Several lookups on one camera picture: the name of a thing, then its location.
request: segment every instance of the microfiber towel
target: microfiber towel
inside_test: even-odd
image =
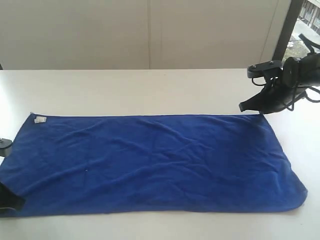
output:
[[[282,212],[307,197],[263,115],[38,116],[0,166],[25,198],[2,217]]]

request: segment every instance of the tabletop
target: tabletop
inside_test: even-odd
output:
[[[258,93],[245,69],[0,71],[0,137],[14,139],[30,112],[52,116],[241,113]],[[0,218],[3,240],[319,239],[320,104],[266,115],[292,169],[308,189],[282,213],[129,212]]]

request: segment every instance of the white table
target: white table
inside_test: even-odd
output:
[[[56,116],[240,114],[239,102],[259,90],[247,79],[245,69],[0,71],[0,136],[13,139],[30,112]],[[0,239],[318,240],[319,116],[320,104],[306,100],[298,102],[294,112],[266,116],[293,170],[309,190],[305,204],[296,210],[0,218]]]

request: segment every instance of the black object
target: black object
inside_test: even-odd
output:
[[[310,41],[303,34],[299,36],[310,50],[304,58],[289,57],[282,69],[279,60],[268,61],[247,68],[247,76],[256,86],[263,86],[257,95],[239,104],[241,112],[245,110],[259,111],[261,114],[277,113],[284,109],[293,111],[295,102],[306,98],[310,102],[320,103],[320,100],[310,99],[306,89],[320,94],[313,86],[320,86],[320,53],[314,48],[320,45]],[[256,84],[254,79],[264,77],[265,84]]]
[[[7,157],[11,153],[12,141],[0,138],[0,156]],[[19,211],[25,203],[25,200],[15,195],[5,185],[0,182],[0,214],[8,210]]]

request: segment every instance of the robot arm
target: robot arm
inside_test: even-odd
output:
[[[313,87],[320,86],[320,53],[315,53],[314,50],[320,49],[320,45],[310,41],[303,34],[299,37],[310,50],[304,58],[289,57],[283,68],[278,60],[248,67],[248,78],[252,79],[254,85],[263,86],[263,89],[239,104],[241,112],[254,110],[261,114],[271,114],[284,109],[293,111],[295,102],[303,98],[320,103],[320,100],[310,99],[306,93],[307,89],[311,89],[320,94],[320,90]],[[264,77],[265,84],[256,84],[255,78],[261,77]]]

